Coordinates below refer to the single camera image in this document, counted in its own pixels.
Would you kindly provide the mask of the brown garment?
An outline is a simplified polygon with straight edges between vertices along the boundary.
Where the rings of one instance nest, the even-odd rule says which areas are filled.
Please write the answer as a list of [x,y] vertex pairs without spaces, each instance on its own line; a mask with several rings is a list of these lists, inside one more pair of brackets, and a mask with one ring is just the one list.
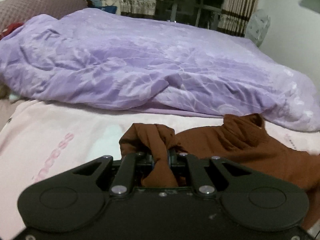
[[222,126],[188,129],[181,133],[161,124],[135,123],[121,137],[122,157],[130,153],[151,153],[153,170],[141,178],[144,187],[178,187],[185,177],[172,172],[168,150],[193,154],[199,159],[214,155],[291,182],[306,191],[310,207],[303,228],[319,220],[319,155],[293,150],[267,134],[259,114],[227,114]]

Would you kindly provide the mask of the pink bed sheet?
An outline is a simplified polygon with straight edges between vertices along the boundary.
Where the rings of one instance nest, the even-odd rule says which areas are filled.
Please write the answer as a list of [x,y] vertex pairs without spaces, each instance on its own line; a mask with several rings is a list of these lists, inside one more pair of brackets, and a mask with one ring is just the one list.
[[102,155],[120,159],[119,140],[134,123],[162,124],[181,133],[221,126],[223,120],[1,101],[1,239],[24,229],[17,199],[26,187]]

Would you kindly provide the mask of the purple duvet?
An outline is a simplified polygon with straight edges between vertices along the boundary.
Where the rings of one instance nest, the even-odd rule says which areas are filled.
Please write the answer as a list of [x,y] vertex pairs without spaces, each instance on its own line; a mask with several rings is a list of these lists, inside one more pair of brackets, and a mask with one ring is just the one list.
[[31,18],[1,40],[1,82],[15,93],[108,110],[261,114],[319,130],[319,97],[304,74],[249,39],[189,25],[83,9]]

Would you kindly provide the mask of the white covered fan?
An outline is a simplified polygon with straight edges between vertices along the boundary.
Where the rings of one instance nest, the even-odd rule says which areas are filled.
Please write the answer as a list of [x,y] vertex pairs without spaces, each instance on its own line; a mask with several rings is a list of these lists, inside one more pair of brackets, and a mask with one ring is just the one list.
[[257,47],[260,47],[271,25],[271,18],[263,10],[254,12],[249,19],[245,31],[245,38],[251,40]]

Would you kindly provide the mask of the red item by pillow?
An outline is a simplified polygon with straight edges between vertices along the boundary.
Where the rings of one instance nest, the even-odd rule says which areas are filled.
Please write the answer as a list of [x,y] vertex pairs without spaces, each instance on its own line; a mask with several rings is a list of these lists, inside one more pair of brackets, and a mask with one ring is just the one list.
[[5,27],[1,33],[0,33],[0,40],[11,34],[13,31],[15,31],[17,28],[21,27],[23,23],[13,23],[10,24],[9,26]]

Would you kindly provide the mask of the mauve quilted headboard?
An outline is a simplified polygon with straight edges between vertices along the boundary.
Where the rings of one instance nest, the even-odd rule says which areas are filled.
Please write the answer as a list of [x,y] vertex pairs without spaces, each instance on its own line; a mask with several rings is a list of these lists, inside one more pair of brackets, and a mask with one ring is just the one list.
[[4,0],[1,1],[1,31],[37,15],[46,14],[61,19],[87,7],[86,0]]

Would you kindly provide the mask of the striped beige curtain right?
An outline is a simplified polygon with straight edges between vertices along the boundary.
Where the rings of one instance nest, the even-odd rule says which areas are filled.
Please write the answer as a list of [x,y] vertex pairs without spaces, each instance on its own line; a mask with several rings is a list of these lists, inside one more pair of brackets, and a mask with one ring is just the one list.
[[224,0],[217,31],[243,37],[258,0]]

